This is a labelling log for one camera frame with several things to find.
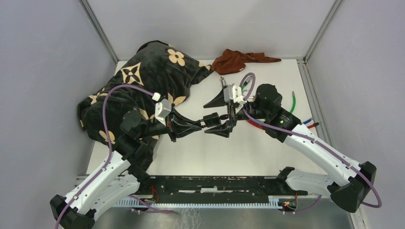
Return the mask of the black padlock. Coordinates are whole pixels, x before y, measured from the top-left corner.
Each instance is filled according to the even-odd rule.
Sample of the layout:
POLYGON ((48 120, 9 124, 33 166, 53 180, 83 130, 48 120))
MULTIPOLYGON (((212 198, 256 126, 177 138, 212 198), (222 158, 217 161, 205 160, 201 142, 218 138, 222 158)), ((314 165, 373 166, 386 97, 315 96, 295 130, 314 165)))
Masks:
POLYGON ((202 120, 204 122, 204 126, 207 128, 219 126, 222 124, 220 116, 217 112, 203 116, 202 120))

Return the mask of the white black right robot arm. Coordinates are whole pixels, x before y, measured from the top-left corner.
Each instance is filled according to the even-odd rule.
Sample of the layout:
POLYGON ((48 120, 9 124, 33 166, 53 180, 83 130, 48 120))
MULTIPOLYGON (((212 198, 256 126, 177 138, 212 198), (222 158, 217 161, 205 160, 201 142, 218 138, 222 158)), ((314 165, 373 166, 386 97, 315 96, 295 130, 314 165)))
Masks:
POLYGON ((208 129, 208 133, 228 137, 240 120, 260 125, 265 133, 301 152, 325 174, 287 167, 279 174, 276 189, 282 195, 293 190, 329 197, 341 209, 354 213, 365 203, 369 192, 375 192, 376 166, 347 157, 314 133, 299 118, 281 106, 282 95, 271 84, 261 84, 253 101, 248 101, 236 85, 223 87, 205 108, 226 106, 227 121, 208 129))

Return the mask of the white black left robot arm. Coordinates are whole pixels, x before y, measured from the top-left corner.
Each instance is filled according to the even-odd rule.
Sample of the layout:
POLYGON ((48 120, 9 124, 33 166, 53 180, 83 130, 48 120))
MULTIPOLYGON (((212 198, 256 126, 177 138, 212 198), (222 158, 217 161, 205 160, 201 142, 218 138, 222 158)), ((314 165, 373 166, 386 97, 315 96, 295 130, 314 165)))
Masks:
POLYGON ((207 120, 193 121, 174 108, 157 108, 155 114, 152 120, 145 119, 140 110, 124 114, 120 124, 124 133, 116 140, 107 139, 109 153, 101 165, 65 196, 51 199, 56 228, 90 229, 122 198, 147 193, 150 175, 146 170, 157 142, 153 136, 168 135, 174 142, 209 126, 207 120))

